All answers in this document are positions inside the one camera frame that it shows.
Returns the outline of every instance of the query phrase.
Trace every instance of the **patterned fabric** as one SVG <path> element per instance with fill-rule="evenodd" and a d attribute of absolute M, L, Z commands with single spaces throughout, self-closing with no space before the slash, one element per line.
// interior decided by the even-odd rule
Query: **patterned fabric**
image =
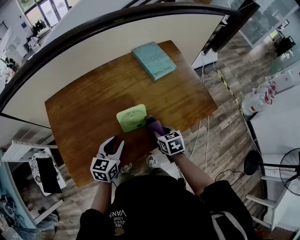
<path fill-rule="evenodd" d="M 41 188 L 41 190 L 44 193 L 43 184 L 42 184 L 42 181 L 41 181 L 41 176 L 40 176 L 39 170 L 38 170 L 37 158 L 51 158 L 51 156 L 48 153 L 44 152 L 44 151 L 38 151 L 35 154 L 33 154 L 32 159 L 29 162 L 29 165 L 30 165 L 30 168 L 31 168 L 31 171 L 32 171 L 32 176 L 33 176 L 35 182 L 38 184 L 38 186 Z M 52 163 L 53 163 L 53 166 L 56 170 L 56 179 L 57 179 L 57 181 L 59 181 L 60 176 L 58 174 L 58 167 L 57 167 L 57 165 L 56 165 L 56 163 L 54 162 L 53 159 L 52 159 Z"/>

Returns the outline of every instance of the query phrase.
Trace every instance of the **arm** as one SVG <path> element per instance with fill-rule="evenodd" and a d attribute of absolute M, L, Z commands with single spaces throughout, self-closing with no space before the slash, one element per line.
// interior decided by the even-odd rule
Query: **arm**
<path fill-rule="evenodd" d="M 107 182 L 100 182 L 98 191 L 95 195 L 91 209 L 98 210 L 105 213 L 112 201 L 112 184 Z"/>
<path fill-rule="evenodd" d="M 201 194 L 214 181 L 208 174 L 191 162 L 184 154 L 175 154 L 172 160 L 177 164 L 195 194 Z"/>

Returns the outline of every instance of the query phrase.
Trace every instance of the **black fan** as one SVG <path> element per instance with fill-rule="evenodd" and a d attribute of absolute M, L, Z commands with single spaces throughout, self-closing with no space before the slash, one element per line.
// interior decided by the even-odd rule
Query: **black fan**
<path fill-rule="evenodd" d="M 258 166 L 270 166 L 279 168 L 280 178 L 284 186 L 293 194 L 300 196 L 300 148 L 293 149 L 286 153 L 280 164 L 267 164 L 261 161 L 258 152 L 250 151 L 244 162 L 244 172 L 252 175 Z"/>

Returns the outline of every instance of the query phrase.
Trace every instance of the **black t-shirt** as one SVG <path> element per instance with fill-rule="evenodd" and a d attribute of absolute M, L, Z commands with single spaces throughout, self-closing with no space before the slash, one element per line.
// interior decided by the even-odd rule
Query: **black t-shirt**
<path fill-rule="evenodd" d="M 220 211 L 230 212 L 248 239 L 254 239 L 252 218 L 227 181 L 209 185 L 199 196 L 183 189 L 173 177 L 139 176 L 117 187 L 114 202 L 105 214 L 94 209 L 82 214 L 77 239 L 166 236 L 214 240 L 218 237 L 211 212 Z M 224 226 L 226 239 L 244 239 L 226 217 L 222 218 L 217 222 Z M 124 234 L 116 236 L 120 228 Z"/>

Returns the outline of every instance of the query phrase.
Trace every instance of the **shoe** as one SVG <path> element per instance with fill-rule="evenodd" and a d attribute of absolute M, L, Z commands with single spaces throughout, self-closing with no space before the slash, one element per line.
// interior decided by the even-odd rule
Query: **shoe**
<path fill-rule="evenodd" d="M 121 173 L 132 173 L 132 163 L 129 163 L 128 165 L 122 166 Z"/>
<path fill-rule="evenodd" d="M 156 158 L 153 155 L 147 156 L 146 162 L 149 168 L 155 168 L 157 165 Z"/>

